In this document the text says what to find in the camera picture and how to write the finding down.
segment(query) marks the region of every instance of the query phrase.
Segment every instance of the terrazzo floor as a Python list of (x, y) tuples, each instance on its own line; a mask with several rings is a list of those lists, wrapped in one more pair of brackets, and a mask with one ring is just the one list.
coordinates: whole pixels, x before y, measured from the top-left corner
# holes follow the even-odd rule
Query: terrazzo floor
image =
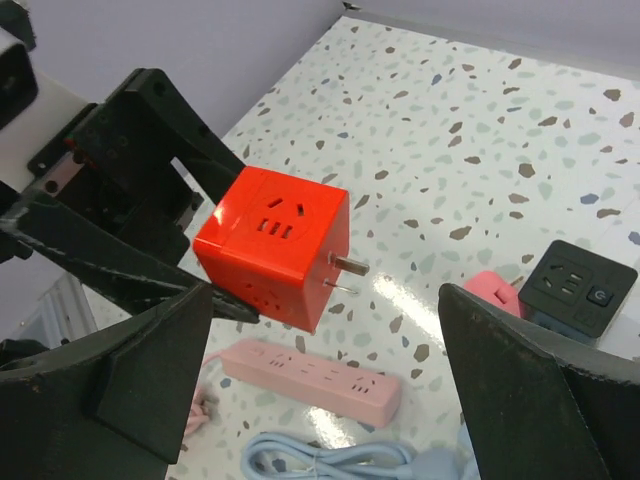
[[(273, 321), (215, 320), (208, 352), (259, 337), (398, 375), (392, 424), (373, 429), (226, 378), (169, 478), (241, 479), (262, 431), (328, 447), (400, 439), (454, 445), (461, 409), (436, 306), (443, 282), (491, 269), (526, 276), (556, 238), (640, 270), (640, 83), (342, 18), (224, 138), (250, 165), (351, 194), (351, 256), (315, 335)], [(210, 215), (207, 202), (187, 234)], [(181, 266), (203, 272), (189, 253)], [(98, 321), (121, 313), (91, 297)], [(602, 341), (640, 356), (640, 291)], [(268, 459), (279, 470), (285, 462)]]

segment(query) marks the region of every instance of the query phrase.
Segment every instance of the gray wall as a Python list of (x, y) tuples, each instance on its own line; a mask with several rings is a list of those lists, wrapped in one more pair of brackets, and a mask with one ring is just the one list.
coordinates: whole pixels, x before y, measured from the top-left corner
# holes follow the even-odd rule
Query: gray wall
[(344, 11), (339, 0), (29, 0), (37, 68), (102, 100), (160, 67), (226, 133)]
[(557, 61), (575, 64), (572, 57), (579, 57), (594, 65), (640, 67), (638, 0), (354, 0), (353, 3), (365, 12), (554, 52)]

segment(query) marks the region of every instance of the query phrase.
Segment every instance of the light blue cable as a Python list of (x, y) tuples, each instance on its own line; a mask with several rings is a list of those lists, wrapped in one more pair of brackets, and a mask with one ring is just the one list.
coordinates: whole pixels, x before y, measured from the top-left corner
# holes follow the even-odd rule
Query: light blue cable
[[(306, 471), (268, 473), (256, 462), (260, 454), (279, 452), (308, 466)], [(394, 467), (361, 464), (373, 458), (393, 459)], [(247, 480), (458, 480), (454, 453), (436, 448), (415, 458), (398, 443), (375, 442), (354, 447), (325, 450), (279, 433), (261, 433), (247, 443), (242, 452), (241, 469)]]

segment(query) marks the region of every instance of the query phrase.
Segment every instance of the plug prongs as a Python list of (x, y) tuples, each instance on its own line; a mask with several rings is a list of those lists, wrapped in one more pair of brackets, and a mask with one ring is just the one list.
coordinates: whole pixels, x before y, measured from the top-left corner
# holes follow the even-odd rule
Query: plug prongs
[(332, 257), (332, 263), (336, 268), (339, 268), (340, 270), (354, 273), (356, 275), (360, 275), (361, 277), (364, 277), (367, 273), (369, 273), (369, 265), (367, 265), (366, 263), (358, 262), (357, 260), (352, 260), (351, 258), (334, 255)]
[(357, 290), (354, 290), (354, 289), (349, 288), (349, 287), (343, 287), (342, 285), (338, 285), (336, 283), (332, 283), (327, 279), (325, 279), (324, 285), (327, 286), (327, 287), (331, 287), (331, 288), (337, 288), (338, 290), (342, 290), (343, 292), (350, 293), (351, 295), (359, 295), (360, 294), (360, 292), (358, 292)]

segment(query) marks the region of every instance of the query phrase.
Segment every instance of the power cord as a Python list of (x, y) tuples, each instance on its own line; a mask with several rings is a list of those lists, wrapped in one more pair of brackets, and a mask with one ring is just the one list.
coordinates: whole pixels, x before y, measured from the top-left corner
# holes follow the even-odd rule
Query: power cord
[[(280, 452), (304, 465), (306, 471), (268, 473), (261, 468), (259, 455)], [(393, 459), (396, 466), (382, 467), (373, 462), (380, 457)], [(261, 433), (247, 443), (240, 460), (247, 480), (458, 480), (460, 473), (455, 453), (446, 448), (433, 448), (415, 457), (394, 442), (374, 442), (354, 447), (327, 450), (315, 448), (279, 433)]]
[[(209, 362), (215, 360), (220, 356), (221, 352), (214, 352), (207, 355), (202, 361), (202, 367), (204, 368)], [(193, 432), (198, 430), (201, 425), (207, 423), (211, 418), (209, 417), (209, 407), (207, 406), (207, 397), (205, 391), (200, 385), (196, 386), (196, 391), (193, 393), (193, 400), (191, 401), (191, 408), (189, 409), (189, 418), (187, 419), (187, 426), (184, 429), (184, 436), (187, 437)]]

